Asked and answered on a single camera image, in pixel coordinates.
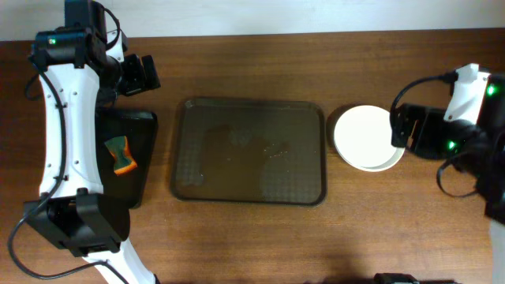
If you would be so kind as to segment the orange green sponge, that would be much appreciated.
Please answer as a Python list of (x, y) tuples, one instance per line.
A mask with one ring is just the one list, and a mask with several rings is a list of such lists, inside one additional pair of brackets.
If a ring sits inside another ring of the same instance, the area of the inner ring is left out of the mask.
[(104, 142), (114, 159), (114, 173), (118, 176), (135, 170), (138, 165), (133, 158), (126, 136), (116, 136)]

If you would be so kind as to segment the cream plate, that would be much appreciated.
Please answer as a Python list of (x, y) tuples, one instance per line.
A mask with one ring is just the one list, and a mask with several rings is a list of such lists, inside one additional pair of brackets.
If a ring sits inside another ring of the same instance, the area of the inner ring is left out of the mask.
[(335, 149), (352, 167), (380, 172), (395, 166), (405, 148), (392, 145), (390, 112), (370, 105), (351, 107), (339, 116), (332, 130)]

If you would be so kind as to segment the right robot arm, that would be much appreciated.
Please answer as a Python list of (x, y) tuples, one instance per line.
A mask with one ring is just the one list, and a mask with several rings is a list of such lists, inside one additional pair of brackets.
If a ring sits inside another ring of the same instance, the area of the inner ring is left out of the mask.
[[(413, 87), (430, 81), (451, 86), (444, 109), (401, 103)], [(485, 201), (490, 219), (492, 281), (504, 281), (504, 76), (470, 63), (448, 73), (424, 77), (406, 85), (391, 104), (391, 143), (417, 157), (440, 160), (436, 183), (454, 167), (475, 177), (470, 195)]]

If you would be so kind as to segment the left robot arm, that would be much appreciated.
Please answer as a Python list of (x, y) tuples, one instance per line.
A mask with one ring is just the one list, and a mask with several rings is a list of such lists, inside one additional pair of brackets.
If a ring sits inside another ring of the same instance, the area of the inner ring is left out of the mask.
[(120, 95), (159, 87), (152, 58), (129, 54), (120, 30), (60, 28), (36, 36), (30, 62), (44, 94), (46, 156), (24, 222), (109, 283), (157, 282), (129, 238), (157, 118), (113, 107)]

